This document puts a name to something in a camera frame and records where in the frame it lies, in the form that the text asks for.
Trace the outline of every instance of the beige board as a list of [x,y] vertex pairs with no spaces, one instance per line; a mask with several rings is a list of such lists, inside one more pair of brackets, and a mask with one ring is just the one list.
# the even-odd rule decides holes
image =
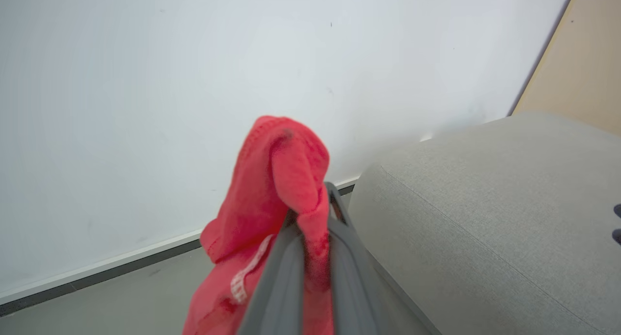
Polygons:
[[621,135],[621,0],[571,0],[514,114],[546,111]]

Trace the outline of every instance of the gray floor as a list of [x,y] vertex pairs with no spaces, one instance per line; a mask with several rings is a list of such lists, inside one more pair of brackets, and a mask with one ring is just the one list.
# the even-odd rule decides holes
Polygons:
[[[350,195],[344,196],[345,205]],[[192,293],[213,264],[203,249],[189,251],[126,275],[0,318],[0,334],[180,334]],[[384,284],[382,295],[395,332],[426,334]]]

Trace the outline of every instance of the crumpled red shirt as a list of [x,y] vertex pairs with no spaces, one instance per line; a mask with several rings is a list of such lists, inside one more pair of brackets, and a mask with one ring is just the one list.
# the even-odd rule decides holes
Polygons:
[[328,197],[329,155],[308,127],[284,117],[255,122],[233,179],[200,243],[215,263],[190,302],[183,335],[232,335],[261,277],[289,208],[304,234],[304,334],[332,335]]

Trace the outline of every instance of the red garment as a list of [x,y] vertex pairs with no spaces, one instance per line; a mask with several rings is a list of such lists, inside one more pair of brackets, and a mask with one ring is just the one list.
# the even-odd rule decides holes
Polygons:
[[323,183],[328,163],[323,143],[301,123],[255,122],[218,216],[200,234],[215,267],[192,297],[183,335],[235,333],[289,208],[298,213],[306,245],[304,333],[333,333]]

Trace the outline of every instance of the fabric seam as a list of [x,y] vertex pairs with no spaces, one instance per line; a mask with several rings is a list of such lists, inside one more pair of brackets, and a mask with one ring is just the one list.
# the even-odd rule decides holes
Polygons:
[[546,295],[548,298],[550,298],[552,301],[554,301],[554,303],[556,303],[561,309],[563,309],[564,311],[566,311],[566,313],[572,315],[573,317],[575,317],[576,319],[578,319],[579,321],[583,322],[584,324],[586,324],[587,326],[591,327],[592,329],[594,329],[595,331],[603,334],[603,335],[610,335],[608,333],[606,333],[605,331],[602,331],[598,328],[596,328],[595,326],[593,326],[592,324],[589,324],[587,321],[585,321],[584,319],[582,319],[581,317],[579,317],[578,315],[576,315],[575,313],[573,313],[570,309],[566,308],[566,306],[564,306],[563,304],[561,304],[561,302],[559,302],[556,298],[552,297],[552,295],[550,295],[547,291],[545,291],[545,289],[541,288],[541,286],[537,285],[533,280],[531,280],[530,278],[528,278],[524,273],[522,273],[522,271],[520,271],[519,269],[517,269],[516,267],[514,267],[512,264],[510,264],[508,261],[506,261],[502,256],[499,255],[499,253],[497,253],[496,251],[494,251],[490,246],[488,246],[487,244],[485,244],[484,242],[481,242],[481,240],[479,240],[479,238],[475,237],[472,233],[470,233],[468,230],[466,230],[461,224],[459,224],[458,222],[456,222],[455,220],[453,220],[452,218],[448,217],[448,215],[446,215],[441,209],[438,209],[437,207],[435,207],[432,203],[430,203],[428,200],[426,200],[425,198],[423,198],[421,196],[421,194],[416,193],[415,191],[413,191],[412,188],[406,186],[403,182],[401,182],[400,180],[398,180],[397,178],[395,178],[392,174],[390,174],[381,164],[379,164],[379,167],[382,169],[382,171],[384,171],[384,173],[386,173],[388,176],[390,176],[390,178],[399,183],[401,186],[405,187],[406,189],[408,189],[412,194],[414,194],[415,196],[417,196],[418,198],[420,198],[421,200],[423,200],[423,202],[425,202],[426,204],[428,204],[429,206],[431,206],[433,209],[435,209],[435,211],[439,212],[444,218],[446,218],[447,220],[449,220],[450,222],[452,222],[453,224],[455,224],[456,226],[458,226],[460,229],[462,229],[462,231],[464,231],[466,234],[468,234],[470,237],[474,238],[474,240],[476,240],[479,244],[481,244],[483,247],[485,247],[485,249],[487,249],[488,251],[490,251],[491,253],[493,253],[497,258],[499,258],[501,261],[503,261],[507,266],[509,266],[511,269],[513,269],[514,271],[516,271],[517,273],[519,273],[519,275],[521,275],[522,277],[524,277],[524,279],[526,279],[526,281],[528,281],[530,284],[532,284],[532,286],[534,286],[535,288],[537,288],[541,293],[543,293],[544,295]]

